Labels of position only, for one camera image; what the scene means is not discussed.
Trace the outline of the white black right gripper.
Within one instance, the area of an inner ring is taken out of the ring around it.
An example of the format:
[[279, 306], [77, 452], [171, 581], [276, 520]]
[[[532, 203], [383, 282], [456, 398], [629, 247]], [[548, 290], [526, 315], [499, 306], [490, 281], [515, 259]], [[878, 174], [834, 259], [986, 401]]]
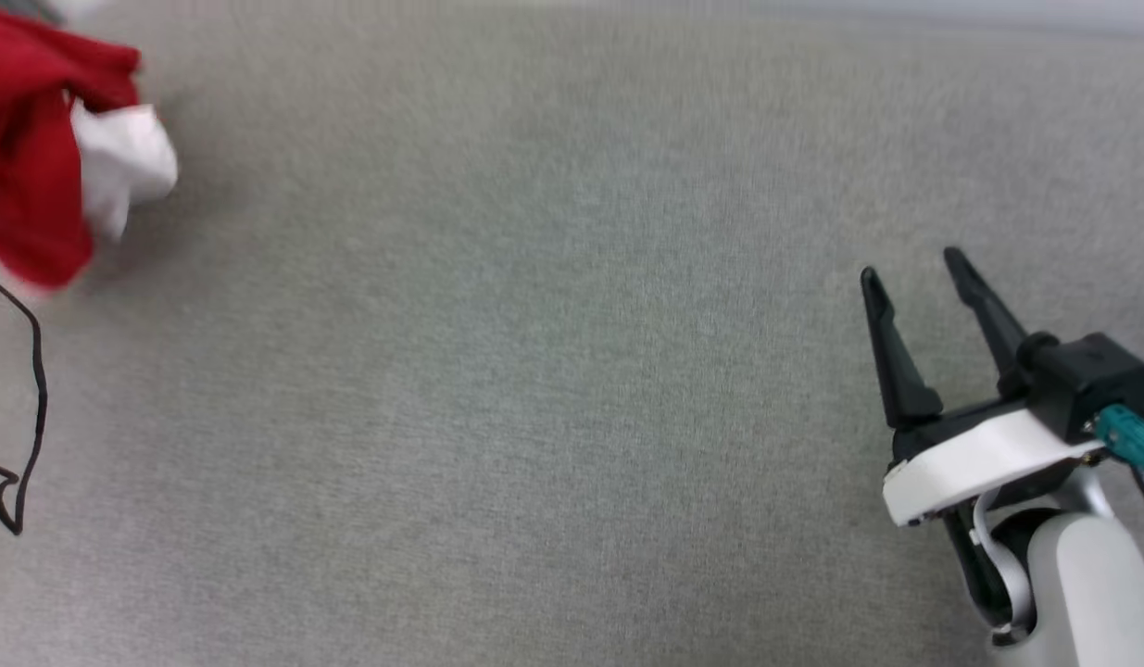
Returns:
[[[943, 259], [990, 349], [999, 396], [1025, 396], [1028, 380], [1019, 349], [1027, 329], [964, 252], [948, 246]], [[1101, 452], [1094, 439], [1079, 444], [1060, 439], [1025, 407], [983, 404], [942, 415], [942, 397], [917, 371], [895, 325], [892, 299], [873, 267], [861, 270], [860, 287], [885, 424], [893, 428], [893, 464], [885, 473], [882, 498], [895, 526], [922, 523], [987, 491], [1049, 473], [1054, 466], [1066, 466], [1071, 473], [1085, 456]]]

